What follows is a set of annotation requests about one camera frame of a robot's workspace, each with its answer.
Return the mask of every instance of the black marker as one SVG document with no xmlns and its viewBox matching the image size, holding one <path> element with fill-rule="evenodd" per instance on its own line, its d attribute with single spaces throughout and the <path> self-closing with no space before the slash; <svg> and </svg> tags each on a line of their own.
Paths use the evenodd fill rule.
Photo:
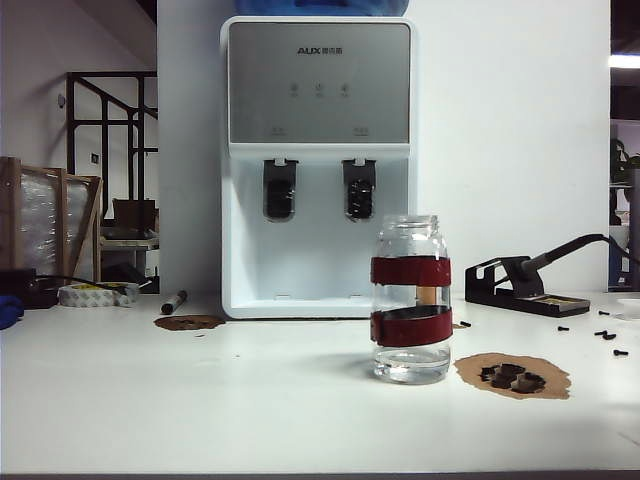
<svg viewBox="0 0 640 480">
<path fill-rule="evenodd" d="M 185 292 L 184 290 L 180 290 L 177 294 L 168 298 L 167 301 L 162 304 L 162 308 L 160 310 L 162 310 L 162 313 L 164 313 L 165 315 L 169 315 L 170 313 L 173 313 L 176 308 L 182 305 L 182 302 L 184 302 L 186 299 L 187 292 Z"/>
</svg>

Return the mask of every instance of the water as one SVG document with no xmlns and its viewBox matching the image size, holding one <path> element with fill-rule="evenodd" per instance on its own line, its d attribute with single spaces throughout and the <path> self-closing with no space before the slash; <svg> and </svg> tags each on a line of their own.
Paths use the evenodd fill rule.
<svg viewBox="0 0 640 480">
<path fill-rule="evenodd" d="M 442 380 L 449 370 L 451 352 L 439 342 L 419 347 L 377 347 L 373 372 L 382 380 L 424 385 Z"/>
</svg>

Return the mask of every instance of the dispenser control panel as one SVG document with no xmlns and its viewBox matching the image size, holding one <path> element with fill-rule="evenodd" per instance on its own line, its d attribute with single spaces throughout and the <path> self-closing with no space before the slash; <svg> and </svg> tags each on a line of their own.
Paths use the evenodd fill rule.
<svg viewBox="0 0 640 480">
<path fill-rule="evenodd" d="M 235 22 L 233 143 L 409 143 L 405 23 Z"/>
</svg>

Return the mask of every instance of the glass jar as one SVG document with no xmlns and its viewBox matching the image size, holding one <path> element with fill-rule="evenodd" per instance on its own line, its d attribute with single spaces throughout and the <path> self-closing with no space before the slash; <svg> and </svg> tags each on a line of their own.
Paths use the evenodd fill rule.
<svg viewBox="0 0 640 480">
<path fill-rule="evenodd" d="M 374 373 L 397 383 L 442 380 L 453 327 L 451 264 L 438 217 L 385 216 L 371 282 Z"/>
</svg>

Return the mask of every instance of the red tape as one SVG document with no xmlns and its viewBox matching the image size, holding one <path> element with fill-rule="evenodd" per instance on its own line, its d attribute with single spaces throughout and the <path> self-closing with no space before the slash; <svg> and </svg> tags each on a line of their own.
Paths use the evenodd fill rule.
<svg viewBox="0 0 640 480">
<path fill-rule="evenodd" d="M 373 257 L 371 283 L 446 287 L 451 285 L 451 262 L 432 256 Z"/>
<path fill-rule="evenodd" d="M 371 315 L 371 340 L 382 347 L 428 345 L 453 335 L 451 309 L 427 317 L 389 317 L 380 311 Z"/>
</svg>

